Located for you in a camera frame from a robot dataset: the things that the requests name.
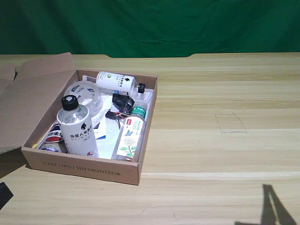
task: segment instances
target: open cardboard box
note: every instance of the open cardboard box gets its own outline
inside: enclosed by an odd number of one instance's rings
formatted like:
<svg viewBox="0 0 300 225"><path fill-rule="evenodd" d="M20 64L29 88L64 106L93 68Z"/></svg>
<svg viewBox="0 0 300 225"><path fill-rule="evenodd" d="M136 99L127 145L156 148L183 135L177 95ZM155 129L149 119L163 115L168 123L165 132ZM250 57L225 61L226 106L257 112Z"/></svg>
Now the open cardboard box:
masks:
<svg viewBox="0 0 300 225"><path fill-rule="evenodd" d="M76 69L69 52L25 62L14 82L7 82L10 85L0 96L0 153L21 146L32 169L138 185L157 95L156 76L125 74L154 90L142 148L133 162L31 148L56 119L67 87L82 80L83 75L96 77L97 74L95 70Z"/></svg>

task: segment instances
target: clear plastic bottle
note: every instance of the clear plastic bottle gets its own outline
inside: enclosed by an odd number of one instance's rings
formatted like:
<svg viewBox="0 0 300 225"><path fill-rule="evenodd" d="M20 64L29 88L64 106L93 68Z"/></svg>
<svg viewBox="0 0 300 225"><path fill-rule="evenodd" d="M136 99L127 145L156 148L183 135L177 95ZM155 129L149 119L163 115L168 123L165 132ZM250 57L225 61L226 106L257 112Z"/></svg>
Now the clear plastic bottle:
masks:
<svg viewBox="0 0 300 225"><path fill-rule="evenodd" d="M63 97L61 102L63 108L57 114L57 121L68 153L98 157L89 109L78 104L74 95Z"/></svg>
<svg viewBox="0 0 300 225"><path fill-rule="evenodd" d="M135 104L131 115L124 121L115 145L112 159L133 161L134 155L139 154L142 146L142 135L145 129L147 103L144 102L144 88L134 94Z"/></svg>

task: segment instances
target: green bottle label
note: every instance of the green bottle label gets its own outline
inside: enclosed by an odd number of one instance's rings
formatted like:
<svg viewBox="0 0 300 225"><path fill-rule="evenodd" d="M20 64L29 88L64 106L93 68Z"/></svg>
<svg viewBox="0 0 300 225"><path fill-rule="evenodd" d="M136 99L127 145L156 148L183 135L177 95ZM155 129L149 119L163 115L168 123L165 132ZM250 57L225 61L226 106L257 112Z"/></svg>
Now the green bottle label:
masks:
<svg viewBox="0 0 300 225"><path fill-rule="evenodd" d="M140 106L135 106L131 112L131 114L140 114L141 116L144 117L146 116L146 110L144 110L142 107Z"/></svg>

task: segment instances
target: green cloth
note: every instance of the green cloth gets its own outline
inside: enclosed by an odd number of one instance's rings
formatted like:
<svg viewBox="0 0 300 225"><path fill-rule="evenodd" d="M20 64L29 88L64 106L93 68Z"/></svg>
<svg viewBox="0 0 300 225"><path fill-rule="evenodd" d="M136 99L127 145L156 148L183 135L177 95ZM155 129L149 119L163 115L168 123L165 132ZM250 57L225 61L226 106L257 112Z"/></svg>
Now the green cloth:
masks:
<svg viewBox="0 0 300 225"><path fill-rule="evenodd" d="M300 52L299 0L1 0L0 54Z"/></svg>

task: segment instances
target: wooden table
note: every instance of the wooden table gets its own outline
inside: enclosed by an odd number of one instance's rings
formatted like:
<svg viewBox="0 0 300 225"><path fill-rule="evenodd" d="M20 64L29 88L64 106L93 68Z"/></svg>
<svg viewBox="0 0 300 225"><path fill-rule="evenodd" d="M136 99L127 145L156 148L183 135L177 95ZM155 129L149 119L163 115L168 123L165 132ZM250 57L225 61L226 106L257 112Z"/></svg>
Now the wooden table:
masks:
<svg viewBox="0 0 300 225"><path fill-rule="evenodd" d="M39 57L2 55L0 66ZM34 171L12 152L1 156L15 196L0 224L300 224L299 53L74 59L158 76L141 183Z"/></svg>

